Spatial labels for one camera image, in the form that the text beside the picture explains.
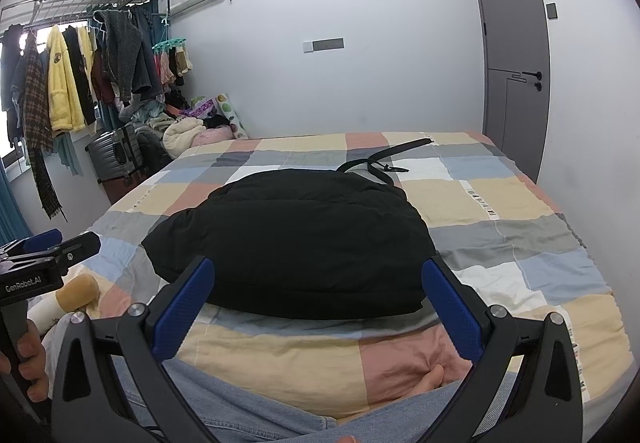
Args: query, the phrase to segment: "hand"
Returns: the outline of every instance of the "hand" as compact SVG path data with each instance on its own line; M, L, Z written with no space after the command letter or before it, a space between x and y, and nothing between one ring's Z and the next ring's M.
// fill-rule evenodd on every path
M27 320L29 330L18 340L18 352L29 359L18 366L18 370L24 379L33 381L33 385L27 390L27 395L33 403L47 399L49 394L49 378L44 371L46 352L38 330L33 322ZM0 373L11 372L9 359L0 353Z

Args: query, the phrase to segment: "door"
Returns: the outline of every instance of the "door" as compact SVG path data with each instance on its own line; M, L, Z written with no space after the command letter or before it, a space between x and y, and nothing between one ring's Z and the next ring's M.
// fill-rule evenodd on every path
M543 0L479 0L484 33L484 134L537 181L549 112Z

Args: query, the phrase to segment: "denim leg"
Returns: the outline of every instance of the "denim leg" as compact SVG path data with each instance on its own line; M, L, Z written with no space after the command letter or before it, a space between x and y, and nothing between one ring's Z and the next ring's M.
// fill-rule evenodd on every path
M114 365L140 425L157 425L124 359L114 358ZM286 441L337 426L335 419L250 393L180 360L168 360L163 365L196 415L222 443Z
M50 378L67 324L68 315L44 340ZM116 357L114 365L140 425L157 425L145 408L124 360ZM179 360L165 362L164 368L196 415L222 443L337 443L341 437L351 435L360 443L415 443L460 385L451 383L430 393L396 401L338 426L335 419L249 393ZM491 428L498 420L515 377L507 373L478 432Z

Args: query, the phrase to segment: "plaid scarf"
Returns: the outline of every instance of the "plaid scarf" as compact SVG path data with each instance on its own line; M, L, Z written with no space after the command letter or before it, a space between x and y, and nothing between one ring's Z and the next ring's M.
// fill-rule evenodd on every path
M27 146L31 172L36 183L40 202L49 219L62 211L56 191L51 184L47 166L44 163L43 150L53 151L51 122L49 119L49 95L38 54L36 37L32 32L27 35L24 48L26 77L24 81L24 103L22 121L24 122L24 141Z

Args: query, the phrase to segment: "door handle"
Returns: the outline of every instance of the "door handle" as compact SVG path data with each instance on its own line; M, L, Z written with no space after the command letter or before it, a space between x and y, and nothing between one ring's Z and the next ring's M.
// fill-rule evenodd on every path
M537 79L542 80L542 73L538 71L537 73L529 73L528 71L522 71L522 74L528 74L529 76L535 76Z

